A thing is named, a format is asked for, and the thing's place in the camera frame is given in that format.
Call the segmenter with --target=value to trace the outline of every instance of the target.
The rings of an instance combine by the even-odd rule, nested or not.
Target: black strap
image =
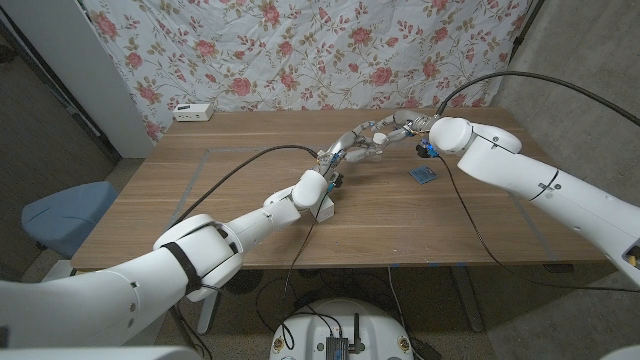
[[[167,248],[169,251],[171,251],[173,256],[182,266],[182,270],[184,270],[184,273],[187,275],[188,283],[185,294],[189,294],[192,291],[200,289],[202,287],[200,276],[198,276],[195,266],[193,266],[193,263],[191,262],[191,260],[189,260],[189,257],[184,253],[180,245],[176,244],[175,242],[170,242],[162,245],[162,247]]]

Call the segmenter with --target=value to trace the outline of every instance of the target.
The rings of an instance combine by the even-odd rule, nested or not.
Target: small blue object
[[[438,154],[438,151],[436,151],[436,148],[434,148],[431,144],[427,145],[427,153],[431,157],[438,157],[440,155]]]
[[[22,209],[22,228],[35,241],[71,258],[118,197],[107,181],[84,184]]]
[[[433,170],[424,165],[409,171],[409,174],[411,174],[411,176],[413,176],[420,185],[438,178],[438,175],[436,175]]]

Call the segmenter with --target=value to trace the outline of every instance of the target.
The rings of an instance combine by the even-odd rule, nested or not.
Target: white cable
[[[398,312],[400,313],[400,320],[402,321],[402,328],[407,330],[404,326],[404,315],[402,315],[402,309],[400,308],[400,302],[398,301],[398,296],[396,295],[396,290],[393,288],[393,280],[391,280],[391,268],[387,268],[387,273],[389,274],[389,287],[391,287],[391,292],[393,293],[393,298],[396,300],[396,305],[398,306]],[[420,360],[424,360],[424,358],[416,352],[416,350],[411,346],[411,350],[413,351],[413,355]]]
[[[393,298],[396,300],[396,305],[398,306],[398,312],[400,313],[400,320],[402,321],[402,328],[405,329],[404,326],[404,315],[402,315],[402,309],[400,308],[400,302],[398,301],[398,296],[396,295],[396,290],[393,288],[393,281],[391,280],[391,268],[387,268],[387,273],[389,273],[389,286],[391,287],[391,292],[393,293]]]

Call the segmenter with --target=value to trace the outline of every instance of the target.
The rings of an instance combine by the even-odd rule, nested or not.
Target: blue chip
[[[409,174],[411,174],[411,176],[413,176],[420,185],[438,178],[438,175],[436,175],[436,173],[427,166],[420,166],[417,169],[413,169],[409,171]]]

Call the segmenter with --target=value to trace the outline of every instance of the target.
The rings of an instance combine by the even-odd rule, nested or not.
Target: white wall
[[[75,0],[0,0],[29,41],[125,158],[153,143],[129,91]]]

